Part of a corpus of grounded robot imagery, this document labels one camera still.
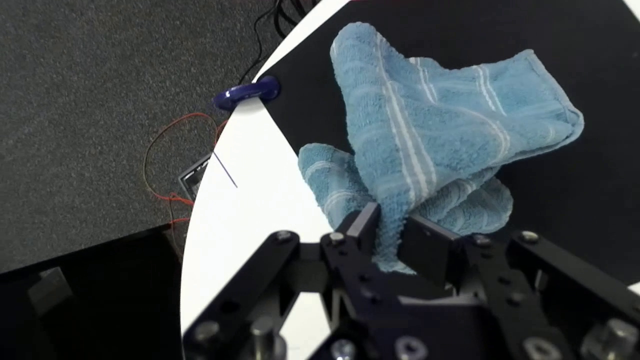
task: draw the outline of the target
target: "striped towel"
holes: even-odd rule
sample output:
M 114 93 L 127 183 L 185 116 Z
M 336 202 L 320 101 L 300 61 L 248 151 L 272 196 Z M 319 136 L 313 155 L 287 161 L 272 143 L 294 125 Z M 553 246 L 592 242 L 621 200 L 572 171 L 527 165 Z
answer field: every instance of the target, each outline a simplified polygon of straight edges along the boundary
M 326 145 L 300 151 L 300 171 L 332 226 L 374 200 L 382 209 L 376 262 L 397 258 L 418 213 L 459 235 L 494 232 L 512 198 L 500 166 L 577 141 L 582 114 L 532 50 L 446 71 L 405 58 L 373 26 L 351 24 L 331 48 L 354 155 Z

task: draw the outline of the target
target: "light blue towel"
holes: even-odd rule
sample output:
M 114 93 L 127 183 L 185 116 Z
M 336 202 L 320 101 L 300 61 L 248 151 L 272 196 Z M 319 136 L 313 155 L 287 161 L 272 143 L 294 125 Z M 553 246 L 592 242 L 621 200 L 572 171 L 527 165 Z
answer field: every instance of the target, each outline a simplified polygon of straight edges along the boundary
M 557 151 L 585 129 L 532 50 L 446 71 L 405 58 L 369 24 L 351 24 L 331 57 L 354 157 L 308 145 L 300 171 L 332 226 L 369 200 L 381 204 L 374 261 L 382 270 L 403 270 L 397 250 L 413 213 L 459 235 L 503 228 L 512 198 L 494 178 L 498 169 Z

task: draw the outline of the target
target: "white surface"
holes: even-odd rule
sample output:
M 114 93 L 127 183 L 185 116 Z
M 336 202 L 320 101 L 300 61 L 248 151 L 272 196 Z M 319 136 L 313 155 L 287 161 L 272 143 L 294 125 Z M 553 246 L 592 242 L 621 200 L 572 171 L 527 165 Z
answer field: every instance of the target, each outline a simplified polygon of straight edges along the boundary
M 347 2 L 320 2 L 267 61 L 258 77 Z M 640 20 L 640 0 L 627 0 L 627 4 Z M 180 291 L 183 333 L 271 232 L 289 228 L 297 231 L 303 240 L 319 240 L 331 231 L 298 174 L 297 155 L 258 101 L 238 106 L 217 145 L 217 155 L 238 188 L 213 161 L 202 178 L 188 228 Z M 328 327 L 320 298 L 303 294 L 282 330 L 289 356 L 293 360 L 306 359 L 325 334 L 328 334 Z

